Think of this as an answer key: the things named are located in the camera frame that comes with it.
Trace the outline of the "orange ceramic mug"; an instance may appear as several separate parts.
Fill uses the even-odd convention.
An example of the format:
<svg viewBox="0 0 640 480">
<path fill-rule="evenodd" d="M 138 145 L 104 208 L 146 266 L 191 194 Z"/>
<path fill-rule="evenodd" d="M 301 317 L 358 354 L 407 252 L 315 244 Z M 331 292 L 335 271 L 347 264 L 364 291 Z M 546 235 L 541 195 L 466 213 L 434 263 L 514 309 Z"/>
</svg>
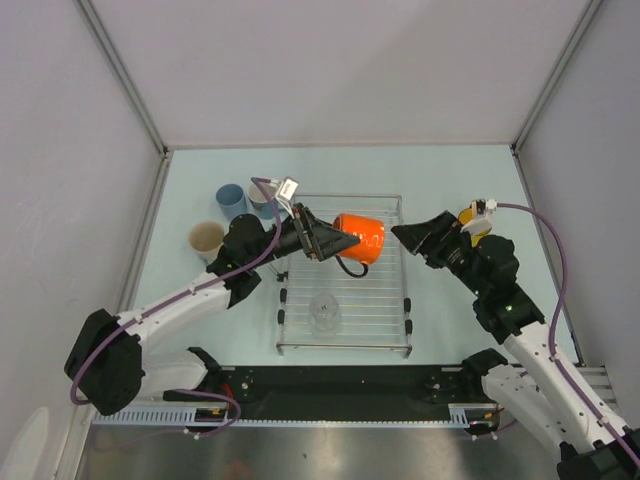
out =
<svg viewBox="0 0 640 480">
<path fill-rule="evenodd" d="M 363 278 L 369 267 L 380 257 L 385 244 L 385 227 L 381 220 L 354 214 L 341 213 L 333 221 L 333 227 L 343 233 L 359 238 L 359 243 L 342 251 L 336 258 L 341 269 L 352 278 Z M 358 262 L 361 273 L 355 273 L 344 263 L 344 259 Z"/>
</svg>

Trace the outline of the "yellow ceramic mug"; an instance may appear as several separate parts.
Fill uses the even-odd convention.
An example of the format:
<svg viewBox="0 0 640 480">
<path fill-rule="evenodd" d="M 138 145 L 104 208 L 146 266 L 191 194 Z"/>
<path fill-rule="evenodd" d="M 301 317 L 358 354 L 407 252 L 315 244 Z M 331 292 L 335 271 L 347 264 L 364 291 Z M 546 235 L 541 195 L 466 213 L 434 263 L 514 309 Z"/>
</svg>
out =
<svg viewBox="0 0 640 480">
<path fill-rule="evenodd" d="M 467 223 L 469 223 L 471 220 L 473 219 L 473 212 L 471 208 L 466 208 L 464 210 L 462 210 L 459 215 L 458 215 L 458 221 L 462 224 L 462 225 L 466 225 Z M 482 232 L 479 232 L 477 235 L 472 235 L 471 236 L 471 244 L 473 247 L 475 247 L 478 242 L 485 237 L 486 235 L 488 235 L 491 232 L 491 228 L 488 228 Z"/>
</svg>

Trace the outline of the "clear glass cup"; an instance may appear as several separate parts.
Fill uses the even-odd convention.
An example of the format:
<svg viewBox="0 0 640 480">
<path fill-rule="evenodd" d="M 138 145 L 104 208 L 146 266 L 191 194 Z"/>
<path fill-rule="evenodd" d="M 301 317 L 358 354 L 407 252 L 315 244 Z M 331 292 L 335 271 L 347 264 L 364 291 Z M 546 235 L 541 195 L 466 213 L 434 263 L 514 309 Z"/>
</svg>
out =
<svg viewBox="0 0 640 480">
<path fill-rule="evenodd" d="M 330 294 L 318 294 L 309 303 L 310 330 L 315 335 L 336 335 L 342 326 L 342 314 L 336 298 Z"/>
</svg>

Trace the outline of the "blue textured ceramic mug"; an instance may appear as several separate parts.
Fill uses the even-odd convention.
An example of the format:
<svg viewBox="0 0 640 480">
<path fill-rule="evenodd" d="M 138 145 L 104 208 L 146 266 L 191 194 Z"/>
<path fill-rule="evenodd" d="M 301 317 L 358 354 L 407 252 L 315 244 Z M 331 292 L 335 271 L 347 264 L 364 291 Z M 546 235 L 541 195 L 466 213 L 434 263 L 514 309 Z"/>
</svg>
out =
<svg viewBox="0 0 640 480">
<path fill-rule="evenodd" d="M 274 212 L 269 204 L 269 200 L 276 202 L 274 196 L 276 188 L 270 184 L 261 183 L 266 195 L 262 190 L 254 183 L 248 188 L 248 199 L 254 210 L 254 213 L 263 220 L 271 220 L 274 218 Z"/>
</svg>

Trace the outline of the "blue-grey plastic tumbler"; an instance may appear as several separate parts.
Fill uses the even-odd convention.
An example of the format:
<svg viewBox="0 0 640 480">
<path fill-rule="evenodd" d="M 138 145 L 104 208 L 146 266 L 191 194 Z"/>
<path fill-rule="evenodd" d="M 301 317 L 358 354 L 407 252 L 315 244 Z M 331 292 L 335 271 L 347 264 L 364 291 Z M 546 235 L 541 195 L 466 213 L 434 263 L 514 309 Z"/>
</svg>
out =
<svg viewBox="0 0 640 480">
<path fill-rule="evenodd" d="M 216 191 L 216 202 L 229 220 L 248 212 L 246 197 L 243 188 L 238 184 L 225 184 Z"/>
</svg>

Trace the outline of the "beige ceramic mug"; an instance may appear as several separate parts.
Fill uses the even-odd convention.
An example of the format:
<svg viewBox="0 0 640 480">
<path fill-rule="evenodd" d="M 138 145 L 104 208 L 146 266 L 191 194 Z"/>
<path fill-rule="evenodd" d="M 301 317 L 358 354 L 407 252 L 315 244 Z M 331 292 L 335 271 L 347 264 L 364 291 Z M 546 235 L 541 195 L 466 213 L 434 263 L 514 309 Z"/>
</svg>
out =
<svg viewBox="0 0 640 480">
<path fill-rule="evenodd" d="M 208 264 L 218 256 L 225 236 L 224 226 L 218 222 L 205 221 L 191 228 L 188 244 L 192 251 Z"/>
</svg>

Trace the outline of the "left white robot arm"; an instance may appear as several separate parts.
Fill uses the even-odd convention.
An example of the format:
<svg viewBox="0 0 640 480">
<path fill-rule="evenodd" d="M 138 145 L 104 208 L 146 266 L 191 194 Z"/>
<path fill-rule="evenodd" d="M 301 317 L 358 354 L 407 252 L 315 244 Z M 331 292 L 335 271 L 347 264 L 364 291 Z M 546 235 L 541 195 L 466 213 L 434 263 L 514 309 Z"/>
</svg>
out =
<svg viewBox="0 0 640 480">
<path fill-rule="evenodd" d="M 253 214 L 237 216 L 216 258 L 187 286 L 145 307 L 116 315 L 99 309 L 86 318 L 64 365 L 71 401 L 103 415 L 119 412 L 150 380 L 149 353 L 200 318 L 243 302 L 261 282 L 260 266 L 298 251 L 323 262 L 359 242 L 301 203 L 270 229 Z"/>
</svg>

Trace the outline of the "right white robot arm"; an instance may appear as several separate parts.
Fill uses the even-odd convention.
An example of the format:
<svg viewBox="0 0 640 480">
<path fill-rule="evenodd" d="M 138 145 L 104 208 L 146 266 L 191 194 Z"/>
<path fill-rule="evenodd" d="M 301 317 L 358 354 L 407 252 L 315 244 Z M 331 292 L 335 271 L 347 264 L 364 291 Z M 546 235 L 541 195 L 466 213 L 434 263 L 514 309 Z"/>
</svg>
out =
<svg viewBox="0 0 640 480">
<path fill-rule="evenodd" d="M 433 269 L 446 269 L 475 296 L 476 319 L 524 368 L 496 350 L 462 363 L 463 393 L 496 401 L 547 448 L 561 479 L 636 479 L 639 432 L 614 412 L 561 351 L 533 300 L 517 282 L 512 241 L 486 235 L 473 243 L 445 211 L 391 229 L 403 247 Z"/>
</svg>

